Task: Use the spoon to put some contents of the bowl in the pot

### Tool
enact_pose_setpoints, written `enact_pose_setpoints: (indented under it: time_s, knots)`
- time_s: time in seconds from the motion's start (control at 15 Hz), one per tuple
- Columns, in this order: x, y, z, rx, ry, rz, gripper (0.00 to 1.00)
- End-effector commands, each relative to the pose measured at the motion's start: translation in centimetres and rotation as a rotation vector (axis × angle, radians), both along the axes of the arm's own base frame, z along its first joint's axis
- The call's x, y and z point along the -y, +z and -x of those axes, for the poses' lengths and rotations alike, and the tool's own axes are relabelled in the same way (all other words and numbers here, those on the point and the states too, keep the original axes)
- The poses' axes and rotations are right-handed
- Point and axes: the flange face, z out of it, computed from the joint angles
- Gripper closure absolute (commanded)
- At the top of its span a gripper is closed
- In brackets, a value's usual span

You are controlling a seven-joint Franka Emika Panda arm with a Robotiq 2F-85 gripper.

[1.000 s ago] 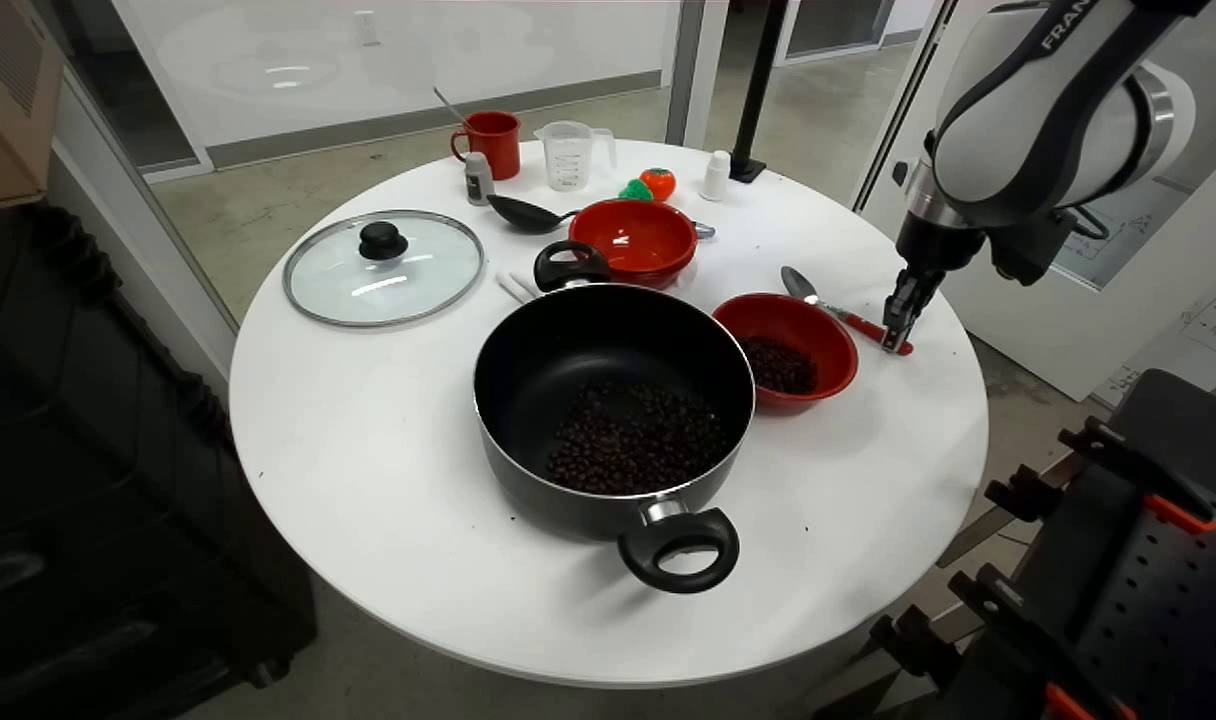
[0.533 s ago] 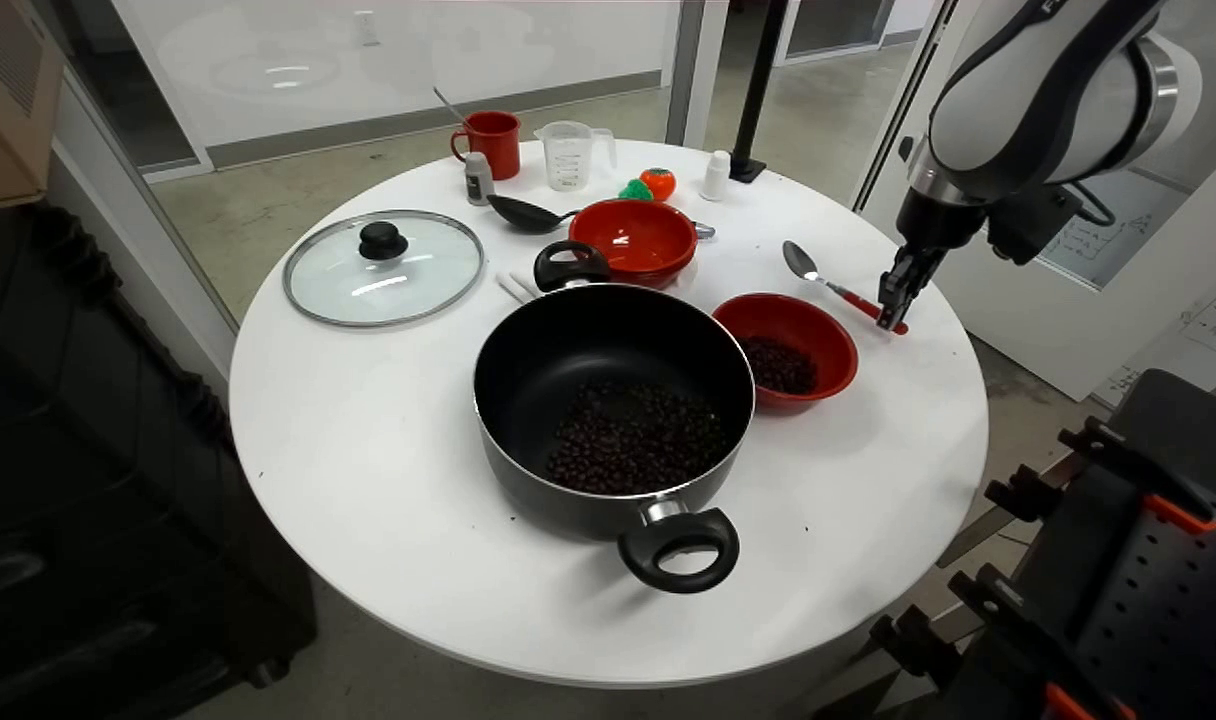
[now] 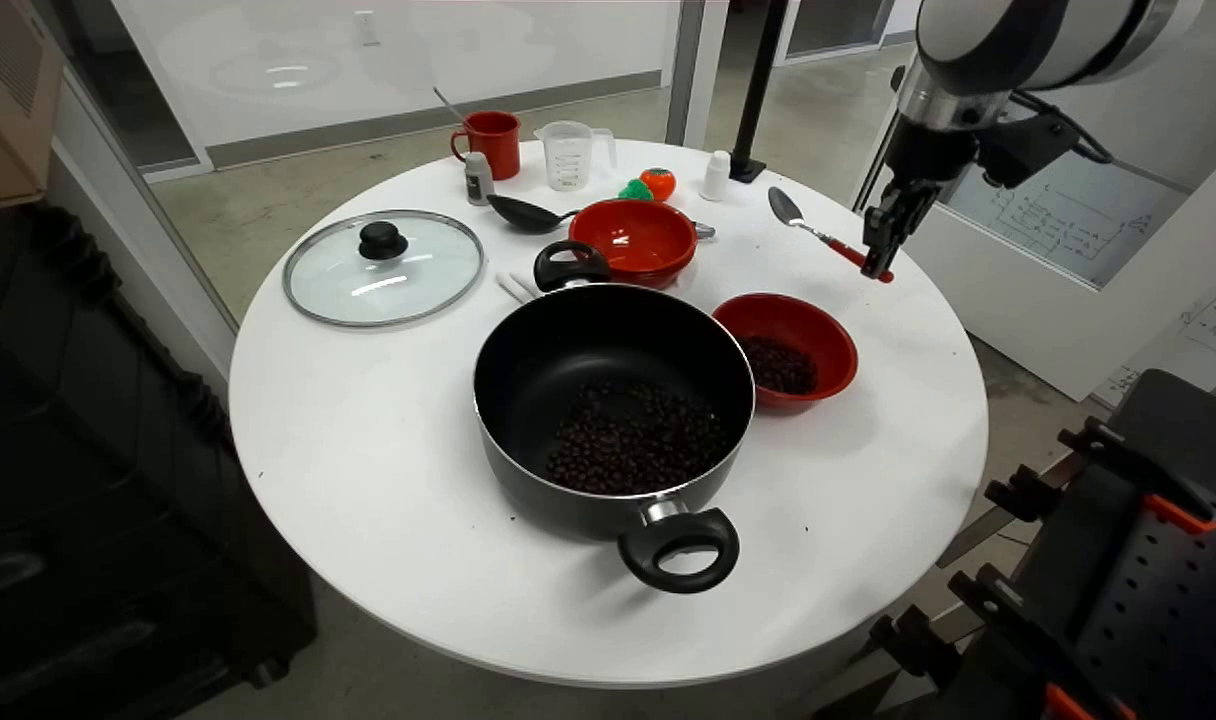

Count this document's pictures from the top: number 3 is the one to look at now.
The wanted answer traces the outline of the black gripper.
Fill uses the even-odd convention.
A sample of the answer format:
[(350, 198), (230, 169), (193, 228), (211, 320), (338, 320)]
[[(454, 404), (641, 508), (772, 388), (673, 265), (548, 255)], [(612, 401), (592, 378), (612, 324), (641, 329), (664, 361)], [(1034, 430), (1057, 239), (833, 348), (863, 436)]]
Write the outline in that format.
[(972, 133), (935, 133), (903, 116), (890, 121), (890, 145), (882, 151), (890, 179), (882, 183), (877, 210), (863, 210), (863, 276), (890, 279), (896, 246), (916, 235), (932, 203), (954, 183), (954, 175), (972, 161)]

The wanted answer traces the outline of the black perforated robot base table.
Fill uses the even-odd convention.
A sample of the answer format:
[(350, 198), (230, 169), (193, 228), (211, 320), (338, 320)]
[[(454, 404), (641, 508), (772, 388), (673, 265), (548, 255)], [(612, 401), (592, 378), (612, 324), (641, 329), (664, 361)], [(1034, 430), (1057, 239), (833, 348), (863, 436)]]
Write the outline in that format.
[(1216, 394), (1142, 372), (1059, 442), (1065, 484), (986, 486), (1038, 522), (1031, 556), (948, 580), (980, 635), (907, 607), (870, 645), (932, 678), (923, 720), (1216, 720)]

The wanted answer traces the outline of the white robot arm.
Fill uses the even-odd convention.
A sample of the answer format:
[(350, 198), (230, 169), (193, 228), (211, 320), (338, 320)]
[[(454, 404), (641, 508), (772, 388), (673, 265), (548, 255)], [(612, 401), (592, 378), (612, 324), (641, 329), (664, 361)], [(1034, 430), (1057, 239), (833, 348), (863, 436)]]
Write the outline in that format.
[(1166, 52), (1202, 0), (918, 0), (912, 58), (866, 169), (858, 273), (890, 276), (898, 242), (966, 169), (1014, 186), (1065, 151), (1110, 151), (1046, 90), (1114, 78)]

